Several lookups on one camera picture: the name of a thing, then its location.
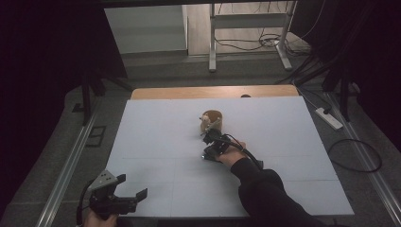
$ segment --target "plush toy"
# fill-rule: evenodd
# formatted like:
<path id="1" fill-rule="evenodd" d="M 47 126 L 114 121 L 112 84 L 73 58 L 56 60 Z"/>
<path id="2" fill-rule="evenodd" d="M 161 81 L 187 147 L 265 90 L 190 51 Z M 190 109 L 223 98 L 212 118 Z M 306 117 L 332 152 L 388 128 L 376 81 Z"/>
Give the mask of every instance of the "plush toy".
<path id="1" fill-rule="evenodd" d="M 221 131 L 223 115 L 219 111 L 209 110 L 200 117 L 200 131 L 205 132 L 206 129 L 217 129 Z"/>

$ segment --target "black sleeve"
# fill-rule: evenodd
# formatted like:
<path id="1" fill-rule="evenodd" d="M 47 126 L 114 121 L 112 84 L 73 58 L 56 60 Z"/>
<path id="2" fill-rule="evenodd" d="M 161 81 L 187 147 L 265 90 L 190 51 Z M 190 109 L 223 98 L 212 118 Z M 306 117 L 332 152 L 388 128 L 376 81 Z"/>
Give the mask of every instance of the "black sleeve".
<path id="1" fill-rule="evenodd" d="M 237 161 L 231 171 L 241 181 L 239 198 L 258 226 L 325 226 L 290 198 L 272 169 L 259 171 L 250 159 Z"/>

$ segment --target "white tabletop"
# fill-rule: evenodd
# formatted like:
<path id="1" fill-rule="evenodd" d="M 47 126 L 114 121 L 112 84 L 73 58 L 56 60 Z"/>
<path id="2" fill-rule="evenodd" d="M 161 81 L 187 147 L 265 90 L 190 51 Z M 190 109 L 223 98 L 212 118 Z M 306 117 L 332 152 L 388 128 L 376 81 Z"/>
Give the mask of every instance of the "white tabletop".
<path id="1" fill-rule="evenodd" d="M 353 215 L 301 96 L 129 100 L 107 169 L 127 174 L 115 191 L 148 197 L 129 216 L 246 217 L 239 180 L 222 164 L 203 161 L 199 117 L 223 114 L 222 132 L 245 141 L 287 193 L 311 215 Z"/>

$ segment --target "white power strip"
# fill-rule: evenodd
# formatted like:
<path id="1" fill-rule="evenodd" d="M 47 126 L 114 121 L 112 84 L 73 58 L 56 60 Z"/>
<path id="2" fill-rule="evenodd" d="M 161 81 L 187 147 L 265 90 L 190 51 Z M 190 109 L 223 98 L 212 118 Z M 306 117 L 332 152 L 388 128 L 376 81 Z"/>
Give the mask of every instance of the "white power strip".
<path id="1" fill-rule="evenodd" d="M 318 110 L 315 111 L 318 116 L 320 116 L 327 124 L 331 126 L 335 131 L 339 130 L 342 128 L 342 124 L 334 118 L 330 113 L 324 114 L 324 109 L 319 108 Z"/>

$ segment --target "human hand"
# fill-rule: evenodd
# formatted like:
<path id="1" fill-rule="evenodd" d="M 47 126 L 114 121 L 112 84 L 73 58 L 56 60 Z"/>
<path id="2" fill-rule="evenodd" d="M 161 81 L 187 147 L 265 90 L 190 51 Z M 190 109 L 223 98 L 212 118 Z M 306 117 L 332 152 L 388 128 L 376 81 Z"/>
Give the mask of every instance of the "human hand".
<path id="1" fill-rule="evenodd" d="M 115 227 L 117 226 L 118 215 L 110 215 L 107 220 L 102 219 L 93 210 L 89 210 L 89 214 L 85 219 L 84 227 Z"/>
<path id="2" fill-rule="evenodd" d="M 238 141 L 238 143 L 243 148 L 246 147 L 246 144 L 244 142 Z M 244 152 L 239 150 L 238 148 L 236 148 L 234 146 L 229 146 L 223 154 L 216 156 L 216 160 L 222 162 L 227 167 L 231 167 L 234 163 L 236 163 L 236 161 L 238 161 L 242 158 L 247 158 L 247 157 L 248 156 Z"/>

